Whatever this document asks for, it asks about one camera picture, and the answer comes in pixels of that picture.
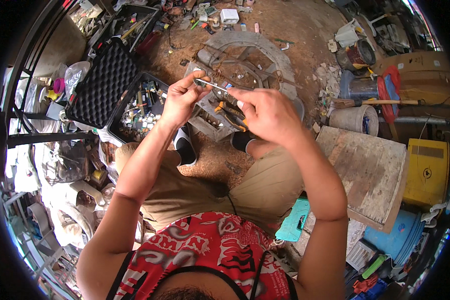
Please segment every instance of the person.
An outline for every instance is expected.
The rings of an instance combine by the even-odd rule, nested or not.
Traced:
[[[291,101],[273,89],[228,89],[261,139],[234,134],[232,145],[256,161],[216,198],[176,168],[197,159],[184,125],[211,87],[194,78],[210,81],[194,71],[171,85],[147,137],[117,149],[112,201],[78,260],[84,299],[343,299],[347,196]],[[268,249],[304,188],[316,223],[295,280]],[[157,233],[132,251],[139,211]]]

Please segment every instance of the wooden board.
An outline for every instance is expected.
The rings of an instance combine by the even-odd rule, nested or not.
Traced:
[[[390,231],[405,190],[407,146],[328,126],[322,127],[317,143],[342,179],[348,216]]]

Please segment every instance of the dirt floor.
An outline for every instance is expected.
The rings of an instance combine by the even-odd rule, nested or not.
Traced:
[[[236,9],[232,3],[218,3],[215,7]],[[327,42],[346,23],[345,18],[324,0],[257,0],[251,13],[240,12],[239,15],[239,23],[245,23],[248,31],[254,31],[254,24],[258,22],[261,34],[278,48],[286,45],[276,42],[276,38],[294,42],[284,53],[290,58],[295,82],[303,86],[303,89],[297,88],[297,92],[305,105],[304,123],[311,128],[320,115],[319,91],[322,89],[320,82],[312,79],[312,74],[316,74],[321,63],[337,64]],[[178,30],[182,16],[170,19],[175,23],[164,31],[154,47],[150,56],[153,63],[149,67],[151,73],[168,84],[183,78],[187,67],[179,63],[182,59],[192,60],[201,44],[210,38],[200,27]],[[266,67],[267,61],[261,62],[261,59],[259,55],[250,57],[252,63],[262,63]],[[253,164],[250,156],[235,150],[229,142],[218,144],[201,132],[193,137],[193,143],[199,159],[193,167],[180,167],[186,176],[226,183],[233,188]]]

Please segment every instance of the black and white sneaker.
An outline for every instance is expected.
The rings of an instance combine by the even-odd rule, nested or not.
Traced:
[[[173,137],[173,146],[180,155],[179,166],[193,166],[197,162],[197,153],[193,149],[189,124],[185,123],[178,129]]]
[[[246,132],[235,131],[232,132],[230,136],[230,144],[232,145],[232,147],[234,147],[236,150],[240,150],[245,153],[247,153],[247,146],[249,145],[249,143],[255,140],[256,139],[250,136],[249,131]]]

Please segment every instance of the white electrical box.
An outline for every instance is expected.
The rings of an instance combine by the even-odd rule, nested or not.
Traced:
[[[236,9],[222,9],[220,20],[222,24],[237,24],[240,20],[239,13]]]

